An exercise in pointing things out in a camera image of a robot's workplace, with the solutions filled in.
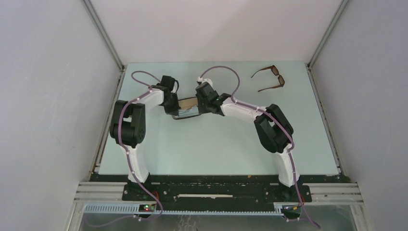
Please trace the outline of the light blue cleaning cloth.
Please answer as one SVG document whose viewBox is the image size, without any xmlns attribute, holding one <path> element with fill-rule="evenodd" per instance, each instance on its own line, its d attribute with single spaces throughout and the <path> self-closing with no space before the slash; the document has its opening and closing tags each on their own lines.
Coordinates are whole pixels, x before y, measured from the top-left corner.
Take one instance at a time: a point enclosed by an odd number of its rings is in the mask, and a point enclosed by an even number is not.
<svg viewBox="0 0 408 231">
<path fill-rule="evenodd" d="M 199 116 L 200 114 L 201 113 L 199 112 L 199 109 L 196 105 L 188 109 L 179 109 L 178 111 L 179 118 L 195 117 Z"/>
</svg>

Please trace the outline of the black glasses case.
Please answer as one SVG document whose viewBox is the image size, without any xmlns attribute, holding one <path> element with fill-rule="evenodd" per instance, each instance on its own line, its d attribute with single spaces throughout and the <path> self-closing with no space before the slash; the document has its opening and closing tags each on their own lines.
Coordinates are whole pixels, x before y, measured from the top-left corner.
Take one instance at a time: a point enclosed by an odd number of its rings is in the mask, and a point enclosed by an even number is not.
<svg viewBox="0 0 408 231">
<path fill-rule="evenodd" d="M 181 120 L 187 118 L 193 118 L 200 116 L 198 108 L 198 99 L 197 97 L 189 97 L 180 99 L 178 101 L 179 109 L 176 115 L 172 115 L 174 120 Z"/>
</svg>

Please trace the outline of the brown sunglasses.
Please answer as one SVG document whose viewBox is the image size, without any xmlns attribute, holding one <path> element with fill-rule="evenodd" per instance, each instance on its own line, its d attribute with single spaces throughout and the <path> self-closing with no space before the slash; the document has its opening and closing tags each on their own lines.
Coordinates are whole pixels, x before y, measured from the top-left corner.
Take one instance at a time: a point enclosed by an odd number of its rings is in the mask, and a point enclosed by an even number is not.
<svg viewBox="0 0 408 231">
<path fill-rule="evenodd" d="M 255 71 L 251 75 L 250 78 L 253 78 L 258 73 L 265 72 L 265 71 L 270 72 L 270 79 L 274 79 L 273 83 L 275 83 L 275 85 L 259 89 L 258 92 L 262 92 L 262 91 L 265 91 L 265 90 L 279 89 L 279 88 L 283 88 L 285 86 L 285 79 L 280 74 L 278 68 L 275 65 L 271 65 L 271 66 L 267 66 L 267 67 L 258 69 L 257 71 Z"/>
</svg>

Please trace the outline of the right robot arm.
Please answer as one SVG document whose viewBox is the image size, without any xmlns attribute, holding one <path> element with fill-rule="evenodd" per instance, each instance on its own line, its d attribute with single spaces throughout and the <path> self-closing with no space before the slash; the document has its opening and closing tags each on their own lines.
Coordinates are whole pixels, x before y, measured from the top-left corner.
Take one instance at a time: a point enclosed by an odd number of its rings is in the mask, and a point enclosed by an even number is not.
<svg viewBox="0 0 408 231">
<path fill-rule="evenodd" d="M 255 126 L 261 145 L 275 155 L 282 184 L 280 196 L 285 201 L 294 200 L 299 195 L 296 186 L 299 174 L 291 153 L 294 149 L 293 127 L 282 110 L 275 104 L 259 107 L 238 101 L 226 93 L 219 95 L 207 81 L 199 81 L 195 90 L 201 114 L 234 117 Z"/>
</svg>

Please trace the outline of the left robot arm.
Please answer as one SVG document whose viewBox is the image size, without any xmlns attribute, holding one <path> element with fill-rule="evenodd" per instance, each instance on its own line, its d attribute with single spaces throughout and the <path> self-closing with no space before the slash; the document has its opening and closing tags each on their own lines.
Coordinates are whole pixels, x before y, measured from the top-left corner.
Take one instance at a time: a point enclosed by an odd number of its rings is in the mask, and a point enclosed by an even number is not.
<svg viewBox="0 0 408 231">
<path fill-rule="evenodd" d="M 114 105 L 110 136 L 120 145 L 127 158 L 129 180 L 139 182 L 134 187 L 134 195 L 143 201 L 152 194 L 152 187 L 145 183 L 149 171 L 141 147 L 147 133 L 146 113 L 156 106 L 162 106 L 167 115 L 177 116 L 180 109 L 178 88 L 177 80 L 162 76 L 158 84 L 149 86 L 141 96 L 131 101 L 118 100 Z"/>
</svg>

